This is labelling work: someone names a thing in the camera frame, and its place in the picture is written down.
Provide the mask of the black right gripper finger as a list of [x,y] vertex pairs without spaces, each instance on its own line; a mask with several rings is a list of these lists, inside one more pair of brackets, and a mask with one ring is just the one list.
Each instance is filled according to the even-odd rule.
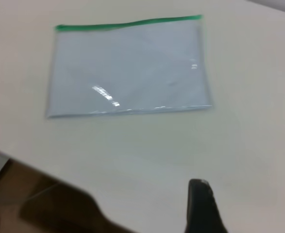
[[213,190],[206,180],[188,183],[186,233],[227,233]]

